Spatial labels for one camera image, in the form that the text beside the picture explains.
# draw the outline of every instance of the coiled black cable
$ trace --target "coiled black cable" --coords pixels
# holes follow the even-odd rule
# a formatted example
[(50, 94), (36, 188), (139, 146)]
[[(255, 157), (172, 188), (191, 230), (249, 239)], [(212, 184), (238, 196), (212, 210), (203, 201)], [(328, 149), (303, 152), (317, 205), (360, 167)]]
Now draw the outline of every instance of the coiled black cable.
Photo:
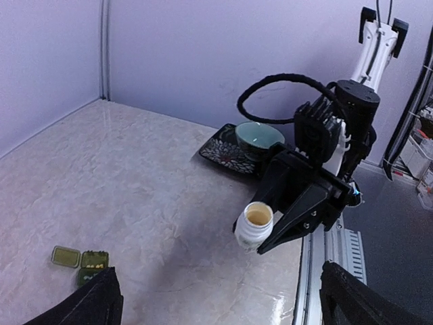
[(237, 100), (237, 109), (239, 112), (244, 115), (246, 118), (250, 119), (254, 122), (259, 123), (266, 123), (266, 124), (288, 124), (293, 123), (294, 119), (287, 118), (287, 119), (271, 119), (271, 118), (262, 118), (258, 116), (254, 116), (246, 111), (244, 108), (244, 102), (256, 91), (258, 91), (260, 88), (263, 88), (266, 85), (270, 85), (271, 83), (277, 83), (279, 81), (291, 81), (293, 83), (304, 83), (317, 91), (319, 91), (325, 98), (327, 98), (329, 101), (334, 102), (336, 107), (336, 112), (340, 118), (343, 118), (344, 120), (347, 120), (345, 118), (345, 113), (342, 109), (341, 103), (336, 99), (335, 94), (330, 90), (330, 88), (335, 86), (335, 83), (330, 83), (328, 87), (325, 87), (322, 85), (319, 81), (316, 81), (310, 77), (304, 76), (303, 74), (295, 74), (295, 73), (280, 73), (275, 74), (273, 76), (267, 76), (264, 79), (260, 80), (259, 82), (253, 84), (250, 86), (247, 90), (243, 92), (243, 94), (240, 95), (239, 99)]

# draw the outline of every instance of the cable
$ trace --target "cable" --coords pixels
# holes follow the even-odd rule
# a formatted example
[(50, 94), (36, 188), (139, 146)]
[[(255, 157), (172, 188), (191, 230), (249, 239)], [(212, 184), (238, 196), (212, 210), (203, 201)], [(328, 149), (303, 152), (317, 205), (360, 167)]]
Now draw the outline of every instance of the cable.
[[(376, 0), (376, 11), (378, 12), (378, 27), (381, 28), (382, 25), (380, 24), (379, 0)], [(374, 47), (373, 56), (371, 57), (370, 63), (369, 63), (368, 68), (367, 68), (367, 71), (365, 72), (365, 74), (367, 76), (370, 74), (371, 69), (373, 68), (374, 62), (376, 60), (376, 57), (378, 56), (378, 53), (379, 53), (380, 41), (382, 40), (382, 33), (380, 32), (379, 28), (377, 30), (378, 41), (376, 43), (376, 46)], [(366, 80), (367, 80), (367, 77), (363, 77), (361, 79), (361, 84), (363, 85)]]
[(392, 12), (392, 0), (390, 0), (390, 11), (388, 12), (388, 20), (386, 21), (387, 25), (389, 25), (391, 21), (391, 12)]
[(239, 99), (237, 100), (237, 109), (239, 112), (244, 115), (246, 118), (248, 118), (251, 121), (259, 122), (259, 123), (266, 123), (266, 124), (288, 124), (293, 123), (293, 118), (287, 118), (287, 119), (271, 119), (271, 118), (262, 118), (254, 116), (246, 111), (244, 108), (244, 102), (256, 91), (258, 91), (260, 88), (263, 88), (264, 86), (270, 85), (271, 83), (276, 83), (279, 81), (291, 81), (293, 83), (304, 83), (320, 93), (323, 94), (329, 101), (335, 102), (336, 109), (338, 113), (340, 114), (340, 118), (343, 118), (345, 121), (347, 121), (347, 118), (345, 113), (342, 110), (341, 103), (336, 99), (335, 94), (327, 87), (322, 85), (319, 81), (316, 81), (312, 78), (309, 78), (307, 76), (304, 76), (303, 74), (295, 74), (295, 73), (280, 73), (275, 74), (273, 76), (267, 76), (264, 79), (260, 80), (259, 82), (253, 84), (250, 86), (247, 90), (243, 92), (243, 94), (240, 95)]
[[(426, 56), (424, 57), (424, 66), (430, 65), (432, 61), (432, 55), (433, 55), (433, 27), (430, 32), (430, 38), (428, 40)], [(394, 133), (392, 134), (391, 140), (389, 141), (388, 146), (386, 147), (385, 156), (384, 156), (384, 170), (389, 180), (392, 180), (392, 165), (394, 164), (395, 160), (398, 158), (399, 154), (401, 153), (401, 150), (406, 144), (407, 139), (409, 138), (411, 126), (413, 124), (413, 119), (409, 123), (409, 128), (404, 130), (405, 134), (403, 138), (400, 140), (400, 142), (398, 142), (397, 139), (403, 131), (403, 126), (405, 125), (405, 122), (407, 121), (411, 113), (411, 109), (414, 106), (414, 103), (415, 105), (417, 105), (416, 101), (418, 101), (418, 98), (421, 98), (424, 95), (421, 94), (420, 96), (418, 96), (418, 93), (421, 91), (421, 86), (423, 85), (423, 82), (427, 77), (427, 69), (424, 68), (424, 66), (421, 68), (421, 73), (419, 74), (415, 87), (413, 88), (411, 96), (409, 97), (409, 100), (405, 106), (405, 110), (403, 111), (400, 120), (398, 121), (397, 127), (394, 130)]]

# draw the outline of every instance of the decorative plate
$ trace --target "decorative plate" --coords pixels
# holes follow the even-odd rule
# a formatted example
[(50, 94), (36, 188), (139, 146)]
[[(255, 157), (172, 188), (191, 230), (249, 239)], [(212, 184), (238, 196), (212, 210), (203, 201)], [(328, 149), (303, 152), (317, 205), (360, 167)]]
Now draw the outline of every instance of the decorative plate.
[(245, 157), (235, 134), (236, 126), (226, 124), (198, 150), (200, 156), (243, 174), (257, 174), (258, 164)]

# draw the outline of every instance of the marble table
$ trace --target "marble table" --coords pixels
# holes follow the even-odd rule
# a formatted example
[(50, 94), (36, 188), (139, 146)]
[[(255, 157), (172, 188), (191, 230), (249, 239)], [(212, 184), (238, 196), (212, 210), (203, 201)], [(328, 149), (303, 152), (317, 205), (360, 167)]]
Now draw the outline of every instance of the marble table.
[(233, 220), (254, 184), (195, 155), (214, 129), (97, 101), (0, 160), (0, 323), (76, 288), (55, 245), (108, 251), (122, 323), (291, 324), (301, 241), (245, 254)]

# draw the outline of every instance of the teal bowl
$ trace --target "teal bowl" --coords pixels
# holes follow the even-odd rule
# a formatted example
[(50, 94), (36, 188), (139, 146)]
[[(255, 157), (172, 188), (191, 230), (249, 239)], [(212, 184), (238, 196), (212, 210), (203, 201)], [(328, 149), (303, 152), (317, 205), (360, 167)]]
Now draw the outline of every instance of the teal bowl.
[(264, 160), (272, 145), (277, 142), (284, 144), (286, 141), (284, 135), (277, 129), (257, 122), (239, 124), (235, 134), (242, 152), (252, 161)]

